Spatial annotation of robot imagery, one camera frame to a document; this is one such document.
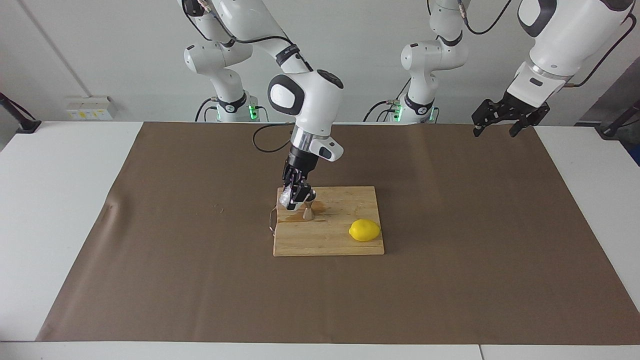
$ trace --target brown paper sheet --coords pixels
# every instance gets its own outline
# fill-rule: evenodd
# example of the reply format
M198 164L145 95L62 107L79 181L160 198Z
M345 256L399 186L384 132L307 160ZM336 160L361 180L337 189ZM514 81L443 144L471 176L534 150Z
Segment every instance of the brown paper sheet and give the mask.
M335 126L310 182L375 186L387 253L274 258L286 150L256 128L145 124L38 340L640 344L533 130Z

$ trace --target white robotic arm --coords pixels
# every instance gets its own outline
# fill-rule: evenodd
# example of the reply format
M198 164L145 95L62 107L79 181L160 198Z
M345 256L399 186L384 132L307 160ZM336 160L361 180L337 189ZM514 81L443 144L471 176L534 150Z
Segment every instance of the white robotic arm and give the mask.
M469 51L462 42L464 23L457 0L434 1L429 24L438 35L436 40L409 44L402 51L402 65L411 75L411 84L399 98L396 122L425 122L438 90L432 72L456 69L467 62Z
M520 25L536 39L499 102L486 99L472 115L479 136L486 126L517 120L516 136L549 112L546 101L560 91L630 16L635 0L522 0Z
M232 54L226 56L225 51L238 45L252 44L264 50L283 70L284 74L271 80L268 97L276 111L296 118L292 146L282 177L284 191L280 202L287 209L297 209L316 196L307 183L307 177L315 169L318 158L335 161L342 156L342 147L331 137L331 127L342 102L344 85L333 74L311 68L298 46L289 40L261 0L183 1L190 2L198 10L195 15L202 13L198 28L203 36L219 43L219 47L209 47L209 54L196 55L194 51L197 48L194 47L187 49L190 57L186 56L192 62L200 58L217 59L211 61L215 65L202 67L209 70L201 72L211 77L216 91L228 94L230 98L244 92L237 74L220 66L238 63L251 56L251 52L242 47L231 50ZM193 68L198 70L200 67L194 65Z

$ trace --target white tabletop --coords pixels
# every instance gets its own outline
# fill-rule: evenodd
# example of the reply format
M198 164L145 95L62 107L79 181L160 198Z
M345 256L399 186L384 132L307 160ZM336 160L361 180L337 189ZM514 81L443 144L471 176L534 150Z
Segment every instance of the white tabletop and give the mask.
M140 122L48 122L33 135L15 136L0 152L0 340L35 339L140 126ZM537 132L640 308L636 260L640 258L640 168L620 144L601 140L593 129L539 127ZM30 224L30 217L38 221ZM485 360L626 359L627 355L640 359L640 347L483 345L482 350ZM0 343L3 360L37 359L42 354L54 359L88 354L98 359L96 354L123 359L168 359L177 354L214 359L255 358L252 354L264 354L260 357L266 359L481 358L475 345Z

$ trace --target black stand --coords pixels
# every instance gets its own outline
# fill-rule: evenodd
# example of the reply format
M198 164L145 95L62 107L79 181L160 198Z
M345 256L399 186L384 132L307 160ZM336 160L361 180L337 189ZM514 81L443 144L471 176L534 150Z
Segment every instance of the black stand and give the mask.
M1 92L0 105L9 111L9 114L11 114L15 120L18 120L20 123L20 129L15 132L16 134L33 134L42 123L40 120L27 119L20 111L18 111L18 109L15 108L15 106L13 106L11 100Z

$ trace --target white wall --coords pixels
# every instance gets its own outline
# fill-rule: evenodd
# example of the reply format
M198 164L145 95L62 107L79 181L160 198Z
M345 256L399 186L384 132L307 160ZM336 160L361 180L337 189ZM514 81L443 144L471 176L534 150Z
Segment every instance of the white wall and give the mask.
M33 14L86 89L92 95L113 98L120 109L117 120L192 121L196 107L213 95L208 80L191 73L183 63L183 48L203 40L176 0L1 2L0 91L43 120L65 120L64 97L83 95L83 89L20 3ZM401 49L410 42L435 37L422 0L264 2L315 68L334 72L344 81L346 94L339 121L360 121L373 103L395 97L408 78L399 61ZM470 47L467 65L438 73L441 87L436 101L442 110L441 122L470 122L470 114L483 99L501 98L533 44L518 24L518 3L514 1L488 35L474 37L465 31ZM503 4L504 0L472 2L472 26L484 29ZM587 70L601 53L589 61ZM640 30L588 85L555 96L544 124L572 125L638 56ZM279 71L275 62L256 51L253 58L234 68L243 76L246 89L268 106L266 87ZM581 72L576 79L583 76ZM286 119L273 110L270 114L271 120ZM12 120L0 113L0 121Z

